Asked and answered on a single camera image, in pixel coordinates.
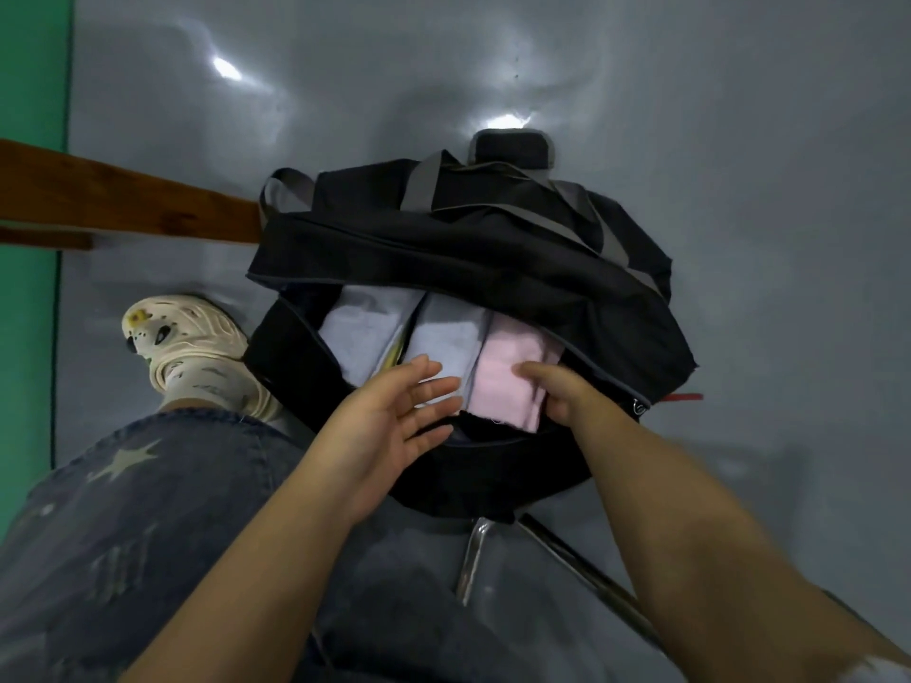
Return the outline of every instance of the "metal leg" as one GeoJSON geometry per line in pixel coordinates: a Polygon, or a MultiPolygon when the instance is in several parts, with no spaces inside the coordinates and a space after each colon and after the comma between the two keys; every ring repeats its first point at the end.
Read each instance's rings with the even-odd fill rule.
{"type": "Polygon", "coordinates": [[[455,588],[455,598],[461,602],[463,607],[467,607],[468,600],[471,599],[471,588],[474,587],[474,575],[477,573],[477,565],[481,560],[481,548],[484,546],[484,538],[487,536],[487,530],[493,526],[493,520],[480,517],[474,523],[471,537],[468,538],[468,548],[465,550],[462,572],[459,574],[458,586],[455,588]]]}
{"type": "Polygon", "coordinates": [[[655,627],[642,613],[639,600],[636,597],[633,597],[606,574],[601,573],[598,568],[577,554],[571,546],[551,530],[541,525],[538,520],[528,513],[519,517],[517,524],[541,544],[553,558],[563,563],[621,621],[632,628],[643,640],[652,645],[661,654],[667,654],[664,651],[664,645],[661,643],[658,633],[655,631],[655,627]]]}

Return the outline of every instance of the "pink folded cloth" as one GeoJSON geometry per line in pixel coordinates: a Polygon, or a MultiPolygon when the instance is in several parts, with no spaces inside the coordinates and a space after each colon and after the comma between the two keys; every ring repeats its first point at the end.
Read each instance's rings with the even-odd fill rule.
{"type": "Polygon", "coordinates": [[[474,367],[466,410],[484,419],[533,434],[541,419],[545,392],[512,372],[521,361],[556,364],[563,346],[541,331],[503,314],[494,314],[474,367]]]}

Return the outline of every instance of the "hand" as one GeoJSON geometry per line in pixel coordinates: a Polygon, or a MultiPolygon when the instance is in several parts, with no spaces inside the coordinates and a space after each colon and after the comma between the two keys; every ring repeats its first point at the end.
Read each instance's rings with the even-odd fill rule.
{"type": "Polygon", "coordinates": [[[513,367],[513,373],[536,382],[548,392],[545,413],[557,424],[573,427],[585,418],[590,405],[609,402],[585,378],[566,367],[523,361],[513,367]]]}
{"type": "Polygon", "coordinates": [[[405,467],[452,433],[445,425],[415,436],[462,406],[462,398],[452,397],[416,407],[458,389],[455,376],[426,380],[442,367],[424,354],[377,374],[344,399],[304,456],[307,478],[333,496],[352,524],[380,505],[405,467]]]}

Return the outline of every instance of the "gray floor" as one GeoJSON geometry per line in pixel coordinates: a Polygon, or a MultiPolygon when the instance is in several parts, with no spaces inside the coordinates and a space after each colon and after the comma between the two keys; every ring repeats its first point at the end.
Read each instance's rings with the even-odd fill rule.
{"type": "MultiPolygon", "coordinates": [[[[706,400],[646,423],[707,459],[809,577],[911,647],[909,11],[76,0],[69,145],[253,196],[277,166],[463,154],[504,115],[545,129],[559,175],[618,198],[675,258],[673,308],[702,365],[689,389],[706,400]]],[[[62,461],[156,404],[122,347],[123,309],[201,291],[251,328],[270,303],[243,278],[251,253],[121,239],[65,255],[62,461]]],[[[541,506],[626,579],[590,485],[541,506]]],[[[451,579],[463,527],[384,512],[451,579]]],[[[517,531],[489,549],[474,608],[549,677],[678,679],[517,531]]]]}

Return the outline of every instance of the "folded towel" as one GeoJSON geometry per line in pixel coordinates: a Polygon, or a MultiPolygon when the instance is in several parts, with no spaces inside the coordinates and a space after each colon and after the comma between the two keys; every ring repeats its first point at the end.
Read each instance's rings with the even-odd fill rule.
{"type": "Polygon", "coordinates": [[[455,297],[434,292],[427,295],[417,312],[415,329],[402,361],[426,353],[430,359],[443,364],[443,370],[435,378],[458,376],[462,379],[455,393],[431,402],[451,395],[465,397],[471,391],[472,371],[492,313],[455,297]]]}
{"type": "Polygon", "coordinates": [[[512,367],[522,361],[556,364],[563,345],[530,326],[494,314],[477,358],[467,411],[477,417],[509,424],[533,434],[538,430],[545,391],[512,367]]]}
{"type": "Polygon", "coordinates": [[[403,339],[423,289],[345,285],[326,314],[320,337],[352,386],[364,383],[382,367],[383,358],[403,339]]]}

